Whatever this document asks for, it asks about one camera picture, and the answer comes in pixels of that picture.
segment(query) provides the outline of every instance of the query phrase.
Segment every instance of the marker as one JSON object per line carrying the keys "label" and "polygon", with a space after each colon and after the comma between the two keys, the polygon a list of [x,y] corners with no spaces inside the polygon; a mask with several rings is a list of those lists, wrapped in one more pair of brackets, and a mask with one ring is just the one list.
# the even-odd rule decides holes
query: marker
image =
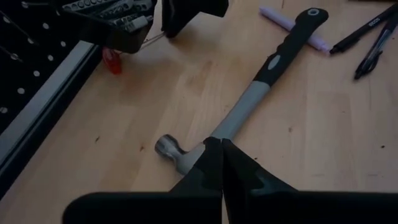
{"label": "marker", "polygon": [[[268,19],[274,21],[276,24],[280,25],[287,31],[291,31],[295,25],[294,21],[290,20],[289,18],[286,18],[285,16],[273,10],[272,8],[260,7],[260,13],[263,16],[267,17]],[[331,47],[329,47],[324,40],[322,40],[319,36],[315,34],[311,35],[311,37],[308,40],[308,44],[326,54],[329,54],[329,51],[331,49]]]}
{"label": "marker", "polygon": [[395,12],[398,11],[398,3],[393,4],[390,8],[386,9],[383,13],[378,15],[376,18],[369,21],[367,24],[363,25],[361,28],[344,38],[342,41],[338,42],[333,48],[330,50],[330,54],[335,54],[337,52],[345,52],[349,48],[351,48],[354,44],[356,44],[360,37],[368,33],[370,30],[374,29],[382,22],[386,21],[390,18]]}

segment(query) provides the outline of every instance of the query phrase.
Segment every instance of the black marker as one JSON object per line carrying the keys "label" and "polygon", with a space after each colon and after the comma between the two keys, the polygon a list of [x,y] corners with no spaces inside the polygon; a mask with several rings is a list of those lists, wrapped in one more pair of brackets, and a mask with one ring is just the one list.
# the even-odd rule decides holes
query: black marker
{"label": "black marker", "polygon": [[342,41],[338,42],[333,48],[330,50],[330,54],[335,54],[337,52],[345,52],[349,48],[351,48],[354,44],[356,44],[360,37],[365,35],[367,32],[372,30],[373,28],[377,27],[382,22],[386,21],[390,18],[393,13],[398,11],[398,3],[395,3],[390,8],[385,10],[382,14],[378,15],[376,18],[369,21],[366,25],[362,26]]}

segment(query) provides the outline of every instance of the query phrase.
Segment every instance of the purple highlighter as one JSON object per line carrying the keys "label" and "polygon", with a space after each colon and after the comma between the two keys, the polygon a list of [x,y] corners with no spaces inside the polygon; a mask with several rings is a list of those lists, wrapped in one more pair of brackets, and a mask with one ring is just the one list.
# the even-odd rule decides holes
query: purple highlighter
{"label": "purple highlighter", "polygon": [[[291,21],[290,19],[284,17],[282,14],[269,7],[260,7],[260,13],[288,31],[292,30],[293,26],[295,25],[294,21]],[[313,34],[309,38],[308,44],[326,54],[329,54],[329,51],[331,49],[324,40],[322,40],[315,34]]]}

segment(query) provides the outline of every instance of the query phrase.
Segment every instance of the gray hammer shaft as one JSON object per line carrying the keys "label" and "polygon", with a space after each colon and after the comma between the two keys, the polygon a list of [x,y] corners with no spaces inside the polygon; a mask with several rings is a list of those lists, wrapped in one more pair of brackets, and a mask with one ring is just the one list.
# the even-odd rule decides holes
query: gray hammer shaft
{"label": "gray hammer shaft", "polygon": [[218,139],[232,140],[270,89],[270,86],[264,82],[251,82],[232,110],[210,136]]}

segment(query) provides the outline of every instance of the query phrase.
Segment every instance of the hammer head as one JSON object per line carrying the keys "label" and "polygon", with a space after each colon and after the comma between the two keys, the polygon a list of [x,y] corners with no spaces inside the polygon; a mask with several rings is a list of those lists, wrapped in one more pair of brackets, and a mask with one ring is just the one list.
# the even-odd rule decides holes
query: hammer head
{"label": "hammer head", "polygon": [[180,145],[178,145],[178,141],[169,134],[165,134],[157,140],[155,151],[160,156],[174,161],[174,163],[177,163],[177,161],[187,153],[181,149]]}
{"label": "hammer head", "polygon": [[201,142],[191,151],[186,152],[181,149],[177,140],[169,134],[160,137],[155,145],[155,151],[160,156],[174,161],[177,171],[182,175],[186,175],[190,171],[205,148],[205,145]]}

